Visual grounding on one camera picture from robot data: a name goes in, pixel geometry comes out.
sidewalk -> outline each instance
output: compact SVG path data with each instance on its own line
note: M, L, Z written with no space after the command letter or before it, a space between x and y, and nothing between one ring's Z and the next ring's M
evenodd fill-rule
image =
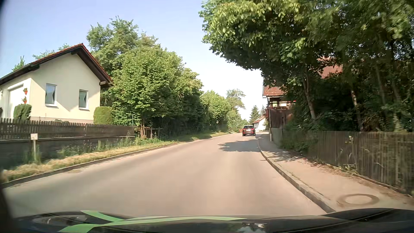
M413 197L279 149L267 133L258 134L258 145L282 176L326 212L378 207L414 210Z

garage door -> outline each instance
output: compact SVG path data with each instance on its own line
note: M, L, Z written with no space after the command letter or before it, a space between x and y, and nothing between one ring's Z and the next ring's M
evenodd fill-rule
M23 104L22 99L24 98L23 85L15 87L9 90L9 102L7 108L7 117L13 118L14 107L19 104Z

grass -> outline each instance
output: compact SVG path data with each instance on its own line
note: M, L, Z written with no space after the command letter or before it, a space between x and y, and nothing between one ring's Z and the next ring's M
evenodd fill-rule
M121 155L129 152L134 152L138 150L145 150L149 148L154 147L160 147L165 145L170 145L177 142L183 142L183 141L194 141L198 139L206 139L206 138L212 138L216 136L221 136L229 134L229 132L204 132L204 133L198 133L198 134L192 134L192 135L185 135L185 136L179 136L172 138L168 141L162 141L159 139L149 139L149 140L141 140L140 138L137 138L137 140L133 141L134 144L131 146L130 143L125 143L124 141L121 141L117 145L113 145L110 149L104 150L100 148L100 143L98 147L96 148L95 152L92 153L83 153L83 154L74 154L73 151L76 150L70 150L69 148L63 148L62 154L65 154L61 159L52 159L47 161L46 163L28 163L23 164L18 167L16 167L13 170L4 170L3 174L0 177L0 182L8 182L12 180L16 180L19 178L41 174L44 172L50 172L56 169L64 168L73 166L76 164L86 163L90 161L95 161L103 158L109 158L116 155Z

signpost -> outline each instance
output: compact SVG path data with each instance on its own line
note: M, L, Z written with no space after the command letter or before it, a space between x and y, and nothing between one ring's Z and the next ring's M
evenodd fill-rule
M36 140L38 139L37 133L30 134L30 140L33 141L33 161L37 163L37 156L36 156Z

dark red car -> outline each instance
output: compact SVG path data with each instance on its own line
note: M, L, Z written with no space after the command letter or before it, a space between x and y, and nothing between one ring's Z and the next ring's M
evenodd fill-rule
M252 126L252 125L245 125L243 127L242 134L243 134L243 136L246 136L246 135L253 135L254 136L254 135L256 135L256 130L255 130L254 126Z

